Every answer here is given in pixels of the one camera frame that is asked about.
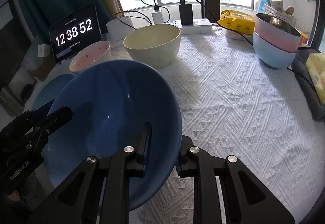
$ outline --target table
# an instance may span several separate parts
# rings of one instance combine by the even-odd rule
[[[112,57],[130,59],[123,47],[112,49]],[[57,65],[45,83],[68,73],[68,65]],[[293,73],[265,66],[249,43],[227,40],[217,27],[183,35],[176,59],[160,73],[177,96],[183,134],[213,156],[239,157],[299,223],[325,186],[325,125],[312,120]],[[174,170],[130,213],[130,223],[192,223],[192,216],[193,179]]]

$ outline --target light blue bowl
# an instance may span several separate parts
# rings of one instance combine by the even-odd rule
[[[292,64],[296,53],[288,53],[262,39],[254,30],[253,48],[257,56],[272,68],[287,68]]]
[[[52,79],[38,94],[32,109],[39,109],[48,102],[54,100],[59,95],[61,90],[66,86],[66,84],[69,83],[74,77],[75,75],[72,74],[63,74]]]
[[[44,165],[57,187],[86,157],[112,155],[152,124],[146,176],[130,180],[130,210],[148,201],[164,184],[176,163],[182,119],[170,85],[153,68],[117,60],[96,65],[71,80],[49,113],[72,109],[72,120],[49,137]]]

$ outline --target metal screw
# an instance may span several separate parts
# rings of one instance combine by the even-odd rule
[[[94,162],[96,162],[96,160],[97,160],[97,158],[94,156],[89,156],[86,159],[87,163],[94,163]]]
[[[126,153],[132,153],[134,151],[134,148],[132,146],[126,146],[124,148],[124,152]]]
[[[200,148],[199,147],[196,147],[196,146],[193,146],[190,148],[190,152],[196,154],[200,151]]]
[[[230,155],[230,156],[228,156],[228,161],[229,161],[229,162],[237,162],[238,159],[237,159],[236,156],[234,156],[234,155]]]

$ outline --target digital clock display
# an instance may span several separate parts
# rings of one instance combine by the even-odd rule
[[[101,41],[95,5],[91,3],[55,23],[49,34],[56,62]]]

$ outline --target pink bowl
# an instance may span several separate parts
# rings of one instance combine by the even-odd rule
[[[288,53],[295,53],[301,34],[289,23],[264,13],[257,13],[255,31],[268,43]]]
[[[75,74],[93,67],[94,65],[112,59],[111,44],[108,41],[100,41],[87,46],[80,51],[71,61],[69,70]]]

